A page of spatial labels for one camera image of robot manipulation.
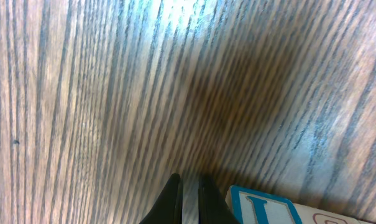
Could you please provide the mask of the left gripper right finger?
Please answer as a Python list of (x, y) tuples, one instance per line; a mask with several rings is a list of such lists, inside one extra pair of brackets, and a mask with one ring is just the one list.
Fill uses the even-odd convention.
[(209, 175), (199, 180), (198, 203), (199, 224), (239, 224)]

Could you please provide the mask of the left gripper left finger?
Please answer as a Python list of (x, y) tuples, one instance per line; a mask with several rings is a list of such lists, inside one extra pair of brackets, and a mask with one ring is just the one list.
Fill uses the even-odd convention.
[(140, 224), (181, 224), (182, 208), (183, 181), (174, 173)]

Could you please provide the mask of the hammer picture wooden block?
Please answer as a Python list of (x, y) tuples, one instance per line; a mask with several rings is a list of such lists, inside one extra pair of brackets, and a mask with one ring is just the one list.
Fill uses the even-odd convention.
[(294, 203), (303, 224), (371, 224), (337, 213)]

